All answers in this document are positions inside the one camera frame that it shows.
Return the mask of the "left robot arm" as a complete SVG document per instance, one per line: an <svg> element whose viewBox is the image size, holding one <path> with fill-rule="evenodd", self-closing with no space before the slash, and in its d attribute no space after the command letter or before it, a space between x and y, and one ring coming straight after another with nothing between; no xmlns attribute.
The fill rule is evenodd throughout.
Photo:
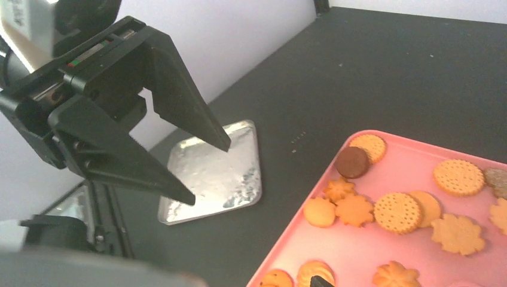
<svg viewBox="0 0 507 287"><path fill-rule="evenodd" d="M120 1L2 1L1 112L57 169L152 191L186 204L194 194L130 131L155 113L193 135L210 122L171 37Z"/></svg>

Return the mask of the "orange rosette butter cookie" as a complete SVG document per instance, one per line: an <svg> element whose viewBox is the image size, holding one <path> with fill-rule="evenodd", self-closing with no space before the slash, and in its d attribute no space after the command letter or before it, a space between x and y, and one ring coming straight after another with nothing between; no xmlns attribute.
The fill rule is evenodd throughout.
<svg viewBox="0 0 507 287"><path fill-rule="evenodd" d="M390 261L377 267L372 283L381 287L421 287L416 269L405 268L397 261Z"/></svg>

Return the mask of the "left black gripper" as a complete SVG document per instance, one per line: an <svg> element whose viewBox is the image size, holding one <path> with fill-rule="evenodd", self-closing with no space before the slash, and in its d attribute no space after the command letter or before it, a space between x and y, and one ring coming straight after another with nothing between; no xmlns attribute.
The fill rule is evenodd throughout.
<svg viewBox="0 0 507 287"><path fill-rule="evenodd" d="M130 135L146 114L150 29L123 18L5 89L1 112L58 169L192 206L195 195Z"/></svg>

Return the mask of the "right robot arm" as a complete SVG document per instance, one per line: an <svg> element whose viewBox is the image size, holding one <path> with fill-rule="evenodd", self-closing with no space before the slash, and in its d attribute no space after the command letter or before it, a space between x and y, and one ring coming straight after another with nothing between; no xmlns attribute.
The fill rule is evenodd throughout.
<svg viewBox="0 0 507 287"><path fill-rule="evenodd" d="M48 164L93 185L194 194L136 140L152 93L164 120L227 151L230 138L200 95L172 39L126 17L1 92L1 112ZM27 221L29 243L1 253L2 286L204 286L196 276L95 252L71 217Z"/></svg>

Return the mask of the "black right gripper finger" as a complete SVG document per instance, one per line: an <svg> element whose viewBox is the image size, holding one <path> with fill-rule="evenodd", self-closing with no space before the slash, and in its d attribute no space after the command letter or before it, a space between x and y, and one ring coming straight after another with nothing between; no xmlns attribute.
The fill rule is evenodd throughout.
<svg viewBox="0 0 507 287"><path fill-rule="evenodd" d="M231 139L202 98L171 37L150 29L143 42L148 64L146 88L163 120L227 152Z"/></svg>

